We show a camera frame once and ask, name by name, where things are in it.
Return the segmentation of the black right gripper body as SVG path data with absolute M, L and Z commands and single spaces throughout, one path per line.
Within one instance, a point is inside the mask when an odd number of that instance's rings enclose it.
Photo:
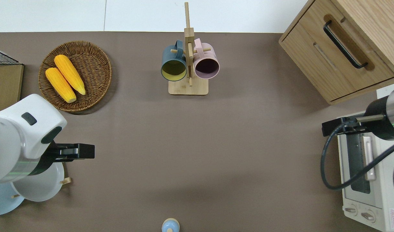
M 340 132 L 338 132 L 337 134 L 358 134 L 358 133 L 371 132 L 376 137 L 381 138 L 383 140 L 392 140 L 392 124 L 387 118 L 387 112 L 386 112 L 387 100 L 388 100 L 388 96 L 385 96 L 383 98 L 373 101 L 368 105 L 365 113 L 360 113 L 355 116 L 340 117 L 322 123 L 323 136 L 327 137 L 332 133 L 332 131 L 337 126 L 339 126 L 341 123 L 344 123 L 346 121 L 354 120 L 358 117 L 383 115 L 384 119 L 382 120 L 367 121 L 367 122 L 353 122 L 350 125 L 343 126 L 340 128 Z

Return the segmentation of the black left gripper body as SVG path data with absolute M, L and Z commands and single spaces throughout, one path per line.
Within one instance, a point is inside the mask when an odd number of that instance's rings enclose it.
M 72 162 L 94 158 L 95 146 L 92 144 L 50 143 L 30 175 L 41 174 L 56 162 Z

